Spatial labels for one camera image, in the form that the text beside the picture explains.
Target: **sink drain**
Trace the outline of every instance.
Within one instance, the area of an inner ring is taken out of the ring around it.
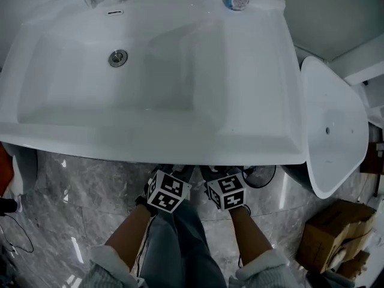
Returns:
[[[108,62],[113,67],[119,67],[123,65],[128,59],[128,53],[124,50],[115,50],[108,58]]]

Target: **sleeve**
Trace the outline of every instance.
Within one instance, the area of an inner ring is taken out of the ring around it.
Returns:
[[[118,253],[109,246],[101,245],[91,250],[91,270],[83,279],[81,288],[140,288],[141,279],[130,274],[129,267],[120,259]]]
[[[229,288],[298,288],[288,260],[277,250],[261,254],[229,278]]]

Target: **marble floor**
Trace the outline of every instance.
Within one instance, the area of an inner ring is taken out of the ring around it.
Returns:
[[[89,269],[89,249],[102,244],[134,207],[135,198],[156,164],[101,161],[38,151],[38,181],[22,197],[24,210],[16,215],[33,246],[32,254],[17,250],[10,256],[25,287],[76,287]],[[336,199],[366,203],[375,175],[354,172],[329,199],[320,200],[277,168],[265,188],[248,190],[253,220],[275,248],[290,259],[301,283],[304,271],[294,261],[305,222]],[[203,221],[213,258],[226,278],[237,269],[238,248],[228,212],[216,209],[204,194],[195,169],[191,202]],[[7,238],[30,249],[19,226],[0,218]]]

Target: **person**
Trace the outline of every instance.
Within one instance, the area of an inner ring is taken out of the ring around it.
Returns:
[[[230,288],[296,288],[287,259],[273,249],[247,209],[229,210],[243,267]],[[139,277],[130,274],[151,217],[148,247]],[[92,249],[93,266],[81,283],[88,287],[227,287],[211,257],[202,222],[189,201],[172,213],[157,210],[139,196],[136,207],[107,240]]]

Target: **leg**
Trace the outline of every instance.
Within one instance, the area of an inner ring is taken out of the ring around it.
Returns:
[[[209,253],[203,225],[189,202],[182,202],[174,212],[181,254],[185,260],[188,287],[224,288],[223,273]]]
[[[154,219],[140,277],[149,287],[184,287],[184,263],[172,214],[159,211]]]
[[[17,211],[17,203],[13,199],[0,198],[0,215]]]

